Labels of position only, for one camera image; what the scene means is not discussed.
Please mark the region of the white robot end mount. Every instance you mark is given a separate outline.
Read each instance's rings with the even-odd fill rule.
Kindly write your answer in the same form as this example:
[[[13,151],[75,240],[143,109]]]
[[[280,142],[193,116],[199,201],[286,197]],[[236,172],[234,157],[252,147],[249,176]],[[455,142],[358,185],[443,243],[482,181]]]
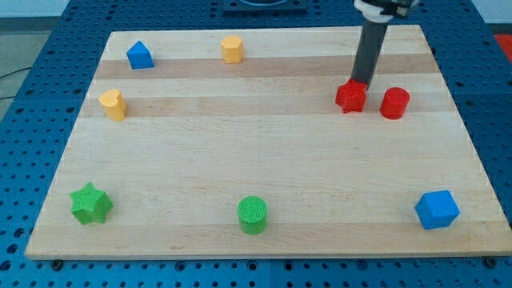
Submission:
[[[354,0],[354,7],[365,20],[388,23],[393,18],[406,18],[419,0]]]

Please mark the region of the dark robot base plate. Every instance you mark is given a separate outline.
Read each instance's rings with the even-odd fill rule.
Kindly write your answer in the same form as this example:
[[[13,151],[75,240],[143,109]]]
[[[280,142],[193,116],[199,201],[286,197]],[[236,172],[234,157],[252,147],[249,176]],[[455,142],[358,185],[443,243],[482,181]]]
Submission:
[[[224,14],[307,12],[307,0],[221,0]]]

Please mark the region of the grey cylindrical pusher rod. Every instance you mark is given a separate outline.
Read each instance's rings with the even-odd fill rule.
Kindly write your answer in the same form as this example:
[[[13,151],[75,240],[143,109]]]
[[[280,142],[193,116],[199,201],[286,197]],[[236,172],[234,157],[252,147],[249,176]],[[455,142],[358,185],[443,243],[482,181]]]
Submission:
[[[350,77],[358,90],[367,90],[371,84],[387,27],[387,22],[364,21]]]

